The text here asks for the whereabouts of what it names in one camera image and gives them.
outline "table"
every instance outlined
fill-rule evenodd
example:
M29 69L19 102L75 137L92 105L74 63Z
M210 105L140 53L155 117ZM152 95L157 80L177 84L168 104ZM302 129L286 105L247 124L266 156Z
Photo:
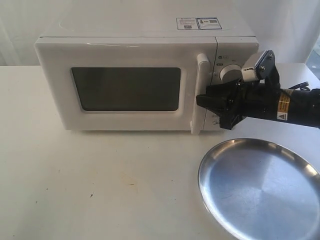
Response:
M304 64L277 66L284 88L320 87ZM39 66L2 66L0 81L0 239L231 240L202 203L197 171L232 138L275 142L320 170L317 128L247 118L200 135L68 131Z

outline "microwave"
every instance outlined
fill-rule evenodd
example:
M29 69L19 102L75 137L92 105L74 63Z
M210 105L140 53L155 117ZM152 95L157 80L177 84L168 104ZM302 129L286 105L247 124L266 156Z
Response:
M67 130L219 130L206 87L258 51L228 0L79 0L35 50Z

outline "microwave top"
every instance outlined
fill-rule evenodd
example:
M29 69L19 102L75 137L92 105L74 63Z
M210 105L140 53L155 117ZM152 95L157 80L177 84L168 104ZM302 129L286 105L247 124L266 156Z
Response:
M78 0L40 37L254 37L231 0Z

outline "silver tray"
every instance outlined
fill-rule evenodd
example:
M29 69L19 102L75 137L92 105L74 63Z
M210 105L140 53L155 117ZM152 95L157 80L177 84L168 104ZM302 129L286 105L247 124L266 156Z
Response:
M198 185L207 210L239 240L320 239L320 175L282 146L222 142L203 157Z

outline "white backdrop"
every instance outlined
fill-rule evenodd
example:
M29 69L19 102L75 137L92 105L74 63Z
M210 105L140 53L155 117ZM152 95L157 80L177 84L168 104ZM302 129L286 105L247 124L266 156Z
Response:
M70 1L0 0L0 65L38 65L33 44ZM277 62L307 60L320 33L320 0L233 2Z

